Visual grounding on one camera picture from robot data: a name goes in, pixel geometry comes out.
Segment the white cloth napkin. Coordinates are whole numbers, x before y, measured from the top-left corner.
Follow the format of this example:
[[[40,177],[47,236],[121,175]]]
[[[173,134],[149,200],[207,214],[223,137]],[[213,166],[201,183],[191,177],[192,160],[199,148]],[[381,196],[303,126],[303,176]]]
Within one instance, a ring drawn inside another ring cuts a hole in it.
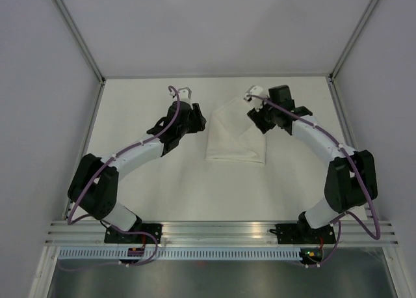
[[[248,111],[246,101],[234,98],[211,113],[206,160],[266,163],[266,138],[249,119]]]

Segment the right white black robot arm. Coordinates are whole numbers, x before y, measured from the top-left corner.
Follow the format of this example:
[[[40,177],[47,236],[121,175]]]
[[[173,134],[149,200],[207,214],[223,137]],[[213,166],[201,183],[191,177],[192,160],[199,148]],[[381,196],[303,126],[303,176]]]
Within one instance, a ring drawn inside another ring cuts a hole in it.
[[[251,109],[248,118],[261,133],[278,127],[306,144],[327,166],[324,197],[299,216],[298,238],[310,243],[320,229],[345,215],[354,219],[353,209],[367,204],[374,215],[378,196],[374,156],[338,141],[325,130],[305,106],[297,106],[287,85],[265,90],[252,86],[244,95]]]

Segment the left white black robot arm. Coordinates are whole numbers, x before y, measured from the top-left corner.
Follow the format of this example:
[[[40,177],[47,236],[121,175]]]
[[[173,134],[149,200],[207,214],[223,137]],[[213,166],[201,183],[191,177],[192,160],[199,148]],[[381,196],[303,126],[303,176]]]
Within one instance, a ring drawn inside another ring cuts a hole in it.
[[[179,145],[186,134],[205,129],[198,103],[173,102],[165,117],[147,130],[144,144],[136,142],[114,159],[86,154],[80,161],[68,189],[68,198],[99,221],[119,228],[127,243],[136,243],[142,235],[141,219],[118,202],[118,183],[149,161],[165,156]]]

